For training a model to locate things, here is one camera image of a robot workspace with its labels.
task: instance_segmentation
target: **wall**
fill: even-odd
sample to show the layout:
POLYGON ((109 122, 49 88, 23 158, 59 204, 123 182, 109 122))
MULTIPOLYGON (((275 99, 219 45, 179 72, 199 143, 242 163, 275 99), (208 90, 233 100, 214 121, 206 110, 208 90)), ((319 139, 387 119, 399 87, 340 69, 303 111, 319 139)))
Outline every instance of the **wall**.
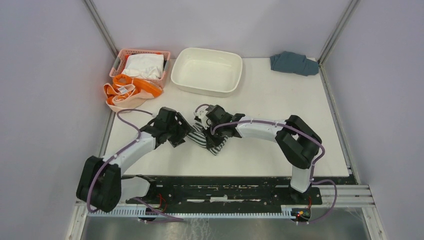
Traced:
POLYGON ((424 1, 362 1, 326 73, 390 240, 422 239, 424 1))
POLYGON ((1 1, 0 26, 0 239, 63 239, 114 59, 82 1, 1 1))
POLYGON ((317 58, 349 0, 94 0, 117 47, 317 58))

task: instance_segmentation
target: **white cloth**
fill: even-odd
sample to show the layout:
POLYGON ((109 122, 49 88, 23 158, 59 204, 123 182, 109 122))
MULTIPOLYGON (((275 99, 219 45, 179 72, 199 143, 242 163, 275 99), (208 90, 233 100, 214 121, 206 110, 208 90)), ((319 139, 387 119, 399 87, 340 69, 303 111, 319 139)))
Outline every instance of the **white cloth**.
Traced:
POLYGON ((122 74, 139 79, 160 79, 163 72, 164 55, 141 53, 128 57, 122 74))

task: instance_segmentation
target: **black and white striped fabric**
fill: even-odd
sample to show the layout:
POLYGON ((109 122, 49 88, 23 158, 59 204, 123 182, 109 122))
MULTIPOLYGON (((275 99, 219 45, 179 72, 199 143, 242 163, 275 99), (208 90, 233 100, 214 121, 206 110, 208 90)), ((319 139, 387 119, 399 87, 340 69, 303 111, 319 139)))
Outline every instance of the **black and white striped fabric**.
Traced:
MULTIPOLYGON (((200 147, 202 148, 206 148, 206 137, 203 134, 203 126, 200 122, 196 122, 193 126, 194 128, 194 132, 190 132, 187 137, 191 140, 193 140, 195 143, 197 143, 200 147)), ((221 151, 221 149, 223 149, 225 143, 227 142, 228 137, 226 136, 224 141, 217 147, 211 148, 209 149, 209 152, 211 152, 213 155, 218 155, 221 151)))

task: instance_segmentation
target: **empty white container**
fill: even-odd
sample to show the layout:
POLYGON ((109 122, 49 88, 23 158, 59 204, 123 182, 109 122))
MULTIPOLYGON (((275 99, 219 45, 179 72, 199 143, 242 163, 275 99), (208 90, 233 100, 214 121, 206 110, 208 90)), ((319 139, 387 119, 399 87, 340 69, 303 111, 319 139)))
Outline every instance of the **empty white container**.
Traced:
POLYGON ((183 91, 225 98, 239 85, 242 69, 235 53, 190 47, 177 57, 171 80, 183 91))

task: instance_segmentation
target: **orange cloth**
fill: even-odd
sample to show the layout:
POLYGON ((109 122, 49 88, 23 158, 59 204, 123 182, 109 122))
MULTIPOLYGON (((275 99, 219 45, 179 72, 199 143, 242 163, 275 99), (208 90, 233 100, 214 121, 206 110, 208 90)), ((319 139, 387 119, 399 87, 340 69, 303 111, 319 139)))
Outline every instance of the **orange cloth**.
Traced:
POLYGON ((120 109, 138 107, 146 99, 157 98, 163 92, 162 88, 153 82, 132 78, 125 74, 116 75, 113 83, 106 83, 103 89, 107 105, 115 112, 120 109))

